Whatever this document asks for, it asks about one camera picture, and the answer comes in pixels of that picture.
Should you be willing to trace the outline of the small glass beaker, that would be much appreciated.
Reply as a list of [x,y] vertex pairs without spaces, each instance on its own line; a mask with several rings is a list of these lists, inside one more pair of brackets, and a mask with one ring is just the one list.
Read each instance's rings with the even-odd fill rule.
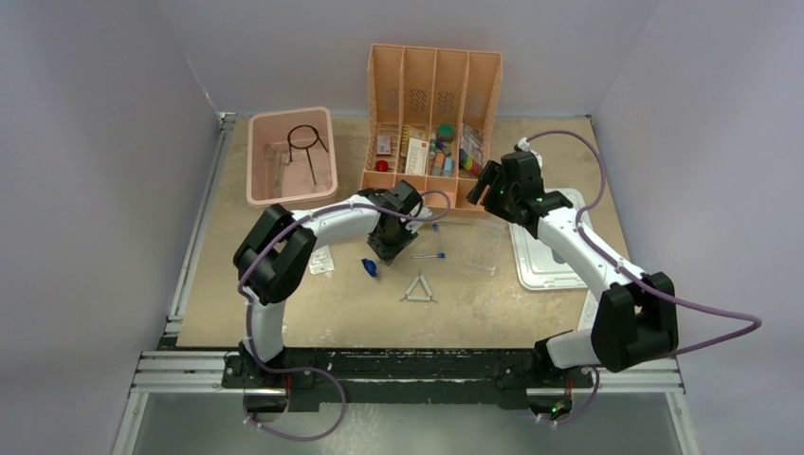
[[265,168],[269,170],[270,163],[275,160],[281,160],[286,167],[293,163],[292,152],[287,142],[283,143],[268,143],[264,146]]

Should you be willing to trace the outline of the metal crucible tongs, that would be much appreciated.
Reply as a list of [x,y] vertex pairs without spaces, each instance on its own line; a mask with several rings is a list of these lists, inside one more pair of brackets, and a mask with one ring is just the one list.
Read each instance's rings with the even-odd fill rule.
[[283,176],[285,168],[286,165],[281,160],[275,160],[270,163],[270,168],[266,171],[269,199],[278,199],[283,196]]

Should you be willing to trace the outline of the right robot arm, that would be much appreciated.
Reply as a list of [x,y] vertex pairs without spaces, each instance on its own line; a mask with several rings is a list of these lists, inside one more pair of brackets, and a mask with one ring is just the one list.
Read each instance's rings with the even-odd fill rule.
[[532,372],[539,383],[554,386],[580,366],[618,373],[678,347],[672,280],[643,271],[603,242],[562,192],[544,188],[532,153],[487,162],[466,199],[549,246],[597,300],[591,328],[536,343]]

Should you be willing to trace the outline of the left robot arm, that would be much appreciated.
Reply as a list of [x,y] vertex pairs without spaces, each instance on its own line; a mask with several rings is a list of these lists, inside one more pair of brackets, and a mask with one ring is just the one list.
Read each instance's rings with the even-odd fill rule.
[[391,264],[431,215],[423,195],[408,182],[390,190],[361,190],[319,209],[289,210],[279,204],[265,209],[233,256],[237,291],[247,305],[242,341],[250,357],[247,377],[261,388],[282,378],[285,304],[314,252],[363,237],[380,262]]

